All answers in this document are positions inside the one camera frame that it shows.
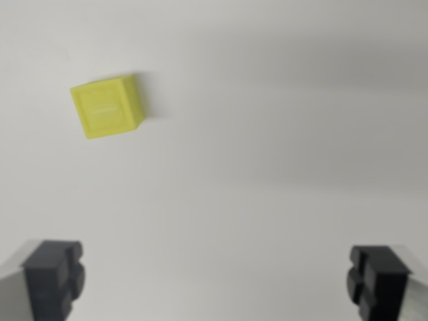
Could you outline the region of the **gripper right finger with silver black pad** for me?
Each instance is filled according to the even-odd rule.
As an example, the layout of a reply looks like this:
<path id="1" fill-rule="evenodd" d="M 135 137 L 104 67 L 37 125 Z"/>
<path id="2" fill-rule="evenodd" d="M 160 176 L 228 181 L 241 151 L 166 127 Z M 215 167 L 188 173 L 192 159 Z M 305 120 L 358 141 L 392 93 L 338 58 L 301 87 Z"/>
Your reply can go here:
<path id="1" fill-rule="evenodd" d="M 427 319 L 427 264 L 400 245 L 355 245 L 346 277 L 364 321 Z"/>

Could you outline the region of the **gripper left finger with silver black pad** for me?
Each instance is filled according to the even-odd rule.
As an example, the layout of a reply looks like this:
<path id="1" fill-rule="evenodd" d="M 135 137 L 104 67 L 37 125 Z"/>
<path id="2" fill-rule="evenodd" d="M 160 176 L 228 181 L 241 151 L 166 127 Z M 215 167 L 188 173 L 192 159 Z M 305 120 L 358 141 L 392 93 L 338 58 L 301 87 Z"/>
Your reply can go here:
<path id="1" fill-rule="evenodd" d="M 86 278 L 79 241 L 26 241 L 1 263 L 2 320 L 67 320 Z"/>

